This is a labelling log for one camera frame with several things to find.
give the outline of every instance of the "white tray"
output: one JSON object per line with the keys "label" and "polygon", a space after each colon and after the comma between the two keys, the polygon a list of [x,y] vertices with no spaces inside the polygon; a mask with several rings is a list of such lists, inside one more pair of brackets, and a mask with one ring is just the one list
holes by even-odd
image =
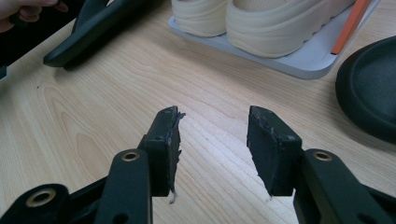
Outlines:
{"label": "white tray", "polygon": [[[379,2],[380,0],[372,0],[357,31]],[[210,38],[186,34],[178,29],[173,16],[169,19],[168,24],[176,35],[181,35],[212,48],[224,50],[256,63],[264,64],[295,77],[314,79],[324,77],[337,60],[338,55],[331,54],[331,50],[341,33],[351,9],[352,7],[349,7],[337,17],[332,18],[330,22],[323,26],[319,32],[315,33],[310,40],[306,41],[300,49],[288,56],[277,59],[257,57],[241,49],[237,49],[228,42],[227,34]]]}

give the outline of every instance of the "wooden surface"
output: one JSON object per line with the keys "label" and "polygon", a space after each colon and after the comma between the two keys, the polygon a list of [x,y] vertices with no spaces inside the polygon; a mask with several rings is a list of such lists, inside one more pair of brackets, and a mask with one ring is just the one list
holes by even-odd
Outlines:
{"label": "wooden surface", "polygon": [[396,35],[396,3],[383,0],[331,72],[316,80],[172,34],[170,1],[68,70],[42,58],[67,26],[9,67],[0,83],[0,215],[26,190],[71,192],[107,175],[114,155],[137,147],[156,113],[177,105],[181,149],[175,204],[155,198],[154,223],[297,223],[292,198],[270,198],[246,147],[248,109],[276,112],[303,148],[338,155],[359,181],[396,197],[396,146],[341,111],[336,72],[354,51]]}

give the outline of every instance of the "white sneaker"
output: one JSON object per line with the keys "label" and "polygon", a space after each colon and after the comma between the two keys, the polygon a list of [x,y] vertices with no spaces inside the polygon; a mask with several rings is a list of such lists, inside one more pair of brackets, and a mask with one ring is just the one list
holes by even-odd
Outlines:
{"label": "white sneaker", "polygon": [[178,28],[204,37],[225,33],[226,8],[227,0],[172,0]]}
{"label": "white sneaker", "polygon": [[227,6],[229,42],[260,57],[277,58],[297,50],[355,0],[231,0]]}

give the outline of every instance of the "screw hole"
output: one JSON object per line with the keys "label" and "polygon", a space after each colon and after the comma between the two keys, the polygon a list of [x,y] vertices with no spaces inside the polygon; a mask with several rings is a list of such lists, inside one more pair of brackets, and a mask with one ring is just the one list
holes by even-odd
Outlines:
{"label": "screw hole", "polygon": [[28,207],[38,207],[49,203],[55,198],[56,191],[54,189],[42,189],[32,194],[26,201]]}
{"label": "screw hole", "polygon": [[113,224],[124,224],[128,221],[128,216],[125,214],[118,214],[113,218]]}
{"label": "screw hole", "polygon": [[358,214],[358,219],[362,222],[362,223],[366,223],[366,224],[375,224],[376,221],[375,219],[373,219],[370,216],[364,215],[362,213]]}
{"label": "screw hole", "polygon": [[332,156],[325,152],[314,152],[314,157],[320,161],[332,161]]}
{"label": "screw hole", "polygon": [[135,152],[128,152],[122,156],[124,161],[135,161],[139,158],[139,154]]}

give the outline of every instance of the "hand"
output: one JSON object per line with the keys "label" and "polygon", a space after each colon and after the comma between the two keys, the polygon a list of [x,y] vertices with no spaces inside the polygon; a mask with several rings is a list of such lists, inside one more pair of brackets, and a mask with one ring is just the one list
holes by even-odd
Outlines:
{"label": "hand", "polygon": [[61,0],[0,0],[0,33],[14,26],[8,17],[16,13],[22,21],[38,21],[42,7],[55,7],[62,12],[68,10]]}

